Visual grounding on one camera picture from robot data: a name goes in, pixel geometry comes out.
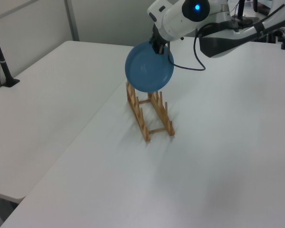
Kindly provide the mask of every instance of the white wall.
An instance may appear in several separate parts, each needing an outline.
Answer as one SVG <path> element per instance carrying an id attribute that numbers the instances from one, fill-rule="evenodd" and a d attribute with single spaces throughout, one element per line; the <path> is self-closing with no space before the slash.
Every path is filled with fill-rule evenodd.
<path id="1" fill-rule="evenodd" d="M 71 0 L 80 41 L 135 46 L 148 40 L 153 21 L 147 9 L 153 2 Z"/>
<path id="2" fill-rule="evenodd" d="M 0 19 L 0 46 L 12 76 L 67 40 L 72 35 L 64 0 L 38 0 Z"/>

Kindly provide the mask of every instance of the blue dish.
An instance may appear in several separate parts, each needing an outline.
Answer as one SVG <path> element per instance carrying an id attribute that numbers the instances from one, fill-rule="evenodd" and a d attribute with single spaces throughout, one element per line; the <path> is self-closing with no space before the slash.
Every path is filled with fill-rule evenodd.
<path id="1" fill-rule="evenodd" d="M 168 61 L 168 48 L 164 54 L 155 54 L 148 41 L 136 45 L 125 62 L 125 75 L 137 90 L 152 93 L 163 88 L 170 80 L 174 66 Z"/>

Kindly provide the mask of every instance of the wooden peg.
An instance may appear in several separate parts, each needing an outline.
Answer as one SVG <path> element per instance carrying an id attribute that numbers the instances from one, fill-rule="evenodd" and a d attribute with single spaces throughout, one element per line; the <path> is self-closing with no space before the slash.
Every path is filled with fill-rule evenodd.
<path id="1" fill-rule="evenodd" d="M 172 126 L 172 121 L 170 121 L 168 117 L 168 103 L 165 102 L 165 107 L 163 107 L 162 105 L 162 92 L 160 92 L 160 95 L 158 94 L 158 91 L 148 93 L 148 99 L 139 101 L 138 97 L 135 94 L 135 89 L 131 86 L 129 82 L 126 82 L 126 89 L 128 103 L 132 109 L 132 112 L 146 142 L 151 140 L 151 133 L 166 130 L 169 135 L 175 134 Z M 139 107 L 139 104 L 144 104 L 147 102 L 151 102 L 164 127 L 148 131 L 143 117 L 143 108 Z"/>

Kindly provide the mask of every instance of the blue plate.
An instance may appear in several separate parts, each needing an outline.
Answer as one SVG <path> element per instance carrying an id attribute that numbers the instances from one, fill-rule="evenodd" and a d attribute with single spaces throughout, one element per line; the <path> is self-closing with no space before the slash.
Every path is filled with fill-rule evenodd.
<path id="1" fill-rule="evenodd" d="M 155 54 L 148 41 L 136 45 L 125 62 L 125 75 L 137 90 L 152 93 L 163 88 L 170 80 L 174 66 L 168 61 L 168 48 L 164 54 Z"/>

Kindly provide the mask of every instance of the white tabletop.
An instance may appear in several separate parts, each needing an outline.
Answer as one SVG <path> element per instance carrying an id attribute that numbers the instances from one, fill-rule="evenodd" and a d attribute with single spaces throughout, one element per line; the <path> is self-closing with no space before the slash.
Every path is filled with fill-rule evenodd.
<path id="1" fill-rule="evenodd" d="M 198 67 L 192 43 L 176 63 Z M 124 80 L 2 227 L 285 228 L 285 51 L 200 59 L 162 90 L 174 137 L 144 141 Z"/>
<path id="2" fill-rule="evenodd" d="M 122 82 L 130 50 L 68 41 L 0 88 L 0 197 L 32 190 Z"/>

